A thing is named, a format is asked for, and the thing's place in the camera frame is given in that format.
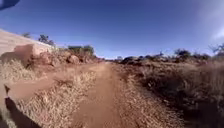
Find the dry shrub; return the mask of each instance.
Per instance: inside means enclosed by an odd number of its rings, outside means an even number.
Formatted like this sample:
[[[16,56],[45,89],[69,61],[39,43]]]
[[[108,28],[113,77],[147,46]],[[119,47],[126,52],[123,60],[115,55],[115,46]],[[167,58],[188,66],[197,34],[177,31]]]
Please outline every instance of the dry shrub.
[[[142,69],[143,84],[167,105],[183,112],[187,125],[223,127],[224,63],[211,62],[197,68]]]

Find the tree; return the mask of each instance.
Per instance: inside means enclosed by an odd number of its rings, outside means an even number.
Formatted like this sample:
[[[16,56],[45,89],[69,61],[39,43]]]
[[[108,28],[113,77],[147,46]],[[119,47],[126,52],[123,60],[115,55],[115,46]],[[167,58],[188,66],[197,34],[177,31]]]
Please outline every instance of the tree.
[[[23,33],[22,34],[23,37],[26,37],[26,38],[31,38],[30,36],[30,33],[29,32],[26,32],[26,33]]]
[[[46,35],[40,35],[40,38],[38,39],[40,42],[43,42],[43,43],[47,43],[48,42],[48,36]]]
[[[224,56],[224,43],[218,45],[217,47],[212,47],[211,49],[216,56]]]
[[[200,53],[194,53],[192,55],[192,57],[194,57],[195,59],[202,59],[202,60],[208,60],[209,58],[211,58],[208,54],[200,54]]]
[[[156,54],[153,57],[155,57],[155,58],[161,58],[163,56],[164,56],[163,52],[160,52],[159,54]]]
[[[85,45],[85,46],[83,47],[83,51],[84,51],[85,53],[90,53],[91,55],[94,54],[94,49],[93,49],[93,47],[90,46],[90,45]]]
[[[55,43],[53,40],[49,40],[49,36],[46,35],[40,35],[38,41],[43,42],[45,44],[49,44],[51,46],[55,46]]]
[[[185,49],[177,49],[175,51],[175,54],[177,57],[182,58],[182,59],[187,59],[191,56],[191,53],[188,50]]]
[[[80,53],[82,51],[82,46],[68,46],[68,49],[74,53]]]

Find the sky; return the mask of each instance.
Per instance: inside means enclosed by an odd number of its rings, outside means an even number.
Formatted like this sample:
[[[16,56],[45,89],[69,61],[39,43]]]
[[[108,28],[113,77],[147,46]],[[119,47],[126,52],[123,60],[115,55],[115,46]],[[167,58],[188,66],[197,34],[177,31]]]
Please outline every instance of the sky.
[[[0,11],[0,28],[46,34],[60,47],[92,45],[105,58],[177,48],[211,54],[224,41],[224,1],[20,0]]]

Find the dry grass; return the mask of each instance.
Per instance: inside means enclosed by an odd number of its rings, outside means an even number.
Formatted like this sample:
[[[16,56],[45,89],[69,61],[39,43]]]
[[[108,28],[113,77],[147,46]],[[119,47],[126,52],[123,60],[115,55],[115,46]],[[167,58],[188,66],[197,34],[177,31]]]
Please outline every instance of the dry grass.
[[[14,83],[18,80],[34,80],[36,75],[33,71],[27,70],[21,62],[12,60],[8,63],[0,62],[0,80],[3,83]]]
[[[210,62],[196,68],[142,68],[141,72],[143,84],[168,100],[167,105],[183,111],[183,118],[189,121],[187,125],[224,126],[223,62]]]
[[[182,128],[183,121],[179,115],[166,107],[161,100],[147,90],[140,88],[135,76],[128,75],[127,102],[132,105],[132,111],[140,112],[139,127],[147,128]]]
[[[67,128],[72,114],[83,100],[84,92],[95,79],[94,72],[71,74],[56,79],[56,86],[37,93],[28,101],[20,101],[19,108],[43,128]]]

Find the boulder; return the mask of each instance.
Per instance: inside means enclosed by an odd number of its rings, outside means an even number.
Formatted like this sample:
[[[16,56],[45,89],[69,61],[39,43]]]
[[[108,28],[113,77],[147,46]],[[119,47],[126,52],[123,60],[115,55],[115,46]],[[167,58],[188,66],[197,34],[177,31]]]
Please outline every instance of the boulder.
[[[71,55],[68,60],[67,60],[69,63],[72,63],[72,64],[78,64],[79,63],[79,58],[75,55]]]
[[[42,64],[52,64],[52,55],[49,52],[40,53],[40,61]]]
[[[21,61],[24,66],[28,64],[30,57],[33,55],[33,44],[17,45],[13,52],[5,52],[0,56],[2,62],[10,62],[11,60]]]
[[[71,53],[69,51],[62,51],[60,53],[60,56],[62,56],[63,58],[69,58],[71,56]]]
[[[52,58],[51,65],[54,66],[54,67],[58,67],[58,66],[61,65],[61,62],[58,58],[54,57],[54,58]]]

